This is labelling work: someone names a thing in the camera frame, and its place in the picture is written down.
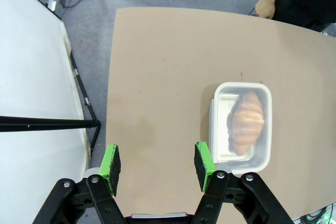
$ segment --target concrete floor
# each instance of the concrete floor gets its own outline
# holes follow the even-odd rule
[[[91,167],[100,166],[105,152],[107,90],[115,12],[136,6],[185,7],[248,14],[258,0],[81,0],[69,8],[62,19],[72,44],[80,75],[102,129]],[[335,25],[328,29],[335,36]],[[86,108],[85,117],[90,118]],[[78,223],[100,223],[94,210],[87,211]]]

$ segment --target black metal frame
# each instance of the black metal frame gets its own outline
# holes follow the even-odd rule
[[[41,118],[20,118],[13,116],[0,116],[0,132],[18,132],[18,131],[50,131],[81,128],[96,128],[90,147],[91,154],[96,144],[101,123],[93,111],[91,102],[86,94],[84,85],[77,70],[75,59],[71,52],[70,60],[79,88],[84,96],[85,105],[88,107],[92,120],[65,120],[65,119],[41,119]]]
[[[105,180],[91,175],[77,184],[71,179],[60,179],[33,224],[76,223],[90,207],[95,207],[102,224],[215,224],[223,202],[234,204],[248,224],[293,223],[258,174],[237,178],[218,170],[212,174],[194,215],[124,218]]]

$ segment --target food storage box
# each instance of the food storage box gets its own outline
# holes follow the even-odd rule
[[[255,144],[245,153],[237,155],[230,146],[228,116],[237,108],[241,98],[249,91],[257,94],[263,109],[264,126]],[[272,99],[269,89],[259,83],[226,82],[221,84],[211,101],[209,117],[209,148],[218,169],[243,174],[263,170],[270,159],[272,137]]]

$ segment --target black pants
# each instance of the black pants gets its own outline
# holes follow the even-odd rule
[[[330,23],[323,23],[308,16],[293,0],[276,0],[272,19],[319,32],[330,25]]]

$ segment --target hand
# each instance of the hand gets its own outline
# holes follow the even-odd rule
[[[273,18],[275,6],[273,1],[259,0],[255,6],[256,14],[261,18]]]

